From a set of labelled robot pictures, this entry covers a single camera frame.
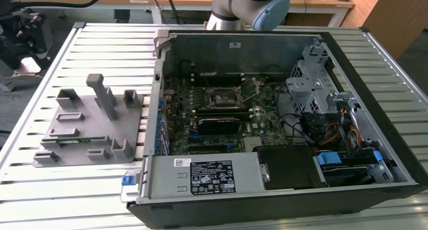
power supply label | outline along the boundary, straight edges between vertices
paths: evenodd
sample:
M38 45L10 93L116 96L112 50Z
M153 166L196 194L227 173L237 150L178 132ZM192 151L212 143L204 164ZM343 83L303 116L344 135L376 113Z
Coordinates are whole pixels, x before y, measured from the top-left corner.
M193 195L236 192L233 161L207 161L190 164Z

metal slatted table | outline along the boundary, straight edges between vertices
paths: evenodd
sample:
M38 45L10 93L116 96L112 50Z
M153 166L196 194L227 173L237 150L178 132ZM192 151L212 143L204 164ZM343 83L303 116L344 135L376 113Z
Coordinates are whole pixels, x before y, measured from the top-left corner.
M0 229L146 229L120 200L122 175L142 165L129 164L34 168L41 139L49 129L61 88L94 94L90 73L105 75L114 94L137 89L145 95L138 142L145 142L146 117L156 58L154 32L201 26L87 24L73 29L13 135L0 152ZM399 132L428 169L428 100L403 69L368 33L359 29L284 27L279 31L330 31ZM348 88L346 80L340 82ZM204 227L204 229L426 229L428 195L396 199L356 214L328 215Z

green circuit board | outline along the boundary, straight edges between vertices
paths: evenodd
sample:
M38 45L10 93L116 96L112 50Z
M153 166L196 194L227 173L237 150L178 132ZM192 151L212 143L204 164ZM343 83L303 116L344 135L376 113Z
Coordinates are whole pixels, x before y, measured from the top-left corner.
M170 155L220 153L217 150L212 150L216 146L227 146L227 152L245 152L244 138L253 136L261 138L263 145L288 143L285 129L275 106L279 83L265 83L259 77L245 77L243 81L240 91L237 89L228 91L228 87L197 87L189 79L170 78L165 81L165 115L169 128ZM260 83L259 89L252 87L256 81ZM239 92L240 101L235 101L235 97L228 98L235 92ZM223 99L212 97L211 103L211 93L227 97ZM228 118L225 117L228 113L225 113L223 107L243 108L243 111L247 111L244 114L251 114L251 117L239 122L239 130L233 134L200 135L198 122L204 117L198 112L217 106L219 113L212 112L209 118L217 118L217 115L220 118ZM203 147L205 150L192 151L190 149L196 147Z

black plastic frame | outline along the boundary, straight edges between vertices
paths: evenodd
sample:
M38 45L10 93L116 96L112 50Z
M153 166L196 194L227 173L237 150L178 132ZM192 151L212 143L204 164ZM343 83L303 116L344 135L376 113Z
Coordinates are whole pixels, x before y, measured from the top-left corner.
M350 79L356 93L379 125L403 164L418 185L328 191L305 194L276 196L225 198L219 200L193 200L172 203L136 204L128 203L129 211L146 223L149 227L177 228L194 225L216 225L231 222L281 219L324 214L344 214L359 212L368 207L396 198L406 198L428 189L428 174L412 153L399 131L396 130L374 94L371 93L355 67L352 66L339 44L330 32L252 32L252 31L182 31L170 33L216 33L216 34L271 34L271 35L319 35L326 42L346 77ZM303 206L287 207L299 202ZM228 212L228 208L240 206L239 213ZM216 209L225 207L225 212ZM235 219L228 214L237 214Z

motherboard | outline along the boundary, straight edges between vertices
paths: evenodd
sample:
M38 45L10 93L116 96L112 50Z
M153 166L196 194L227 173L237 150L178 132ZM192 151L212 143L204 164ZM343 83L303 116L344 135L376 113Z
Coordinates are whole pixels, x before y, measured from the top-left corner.
M279 82L264 75L166 78L168 154L252 152L260 145L287 144L279 92Z

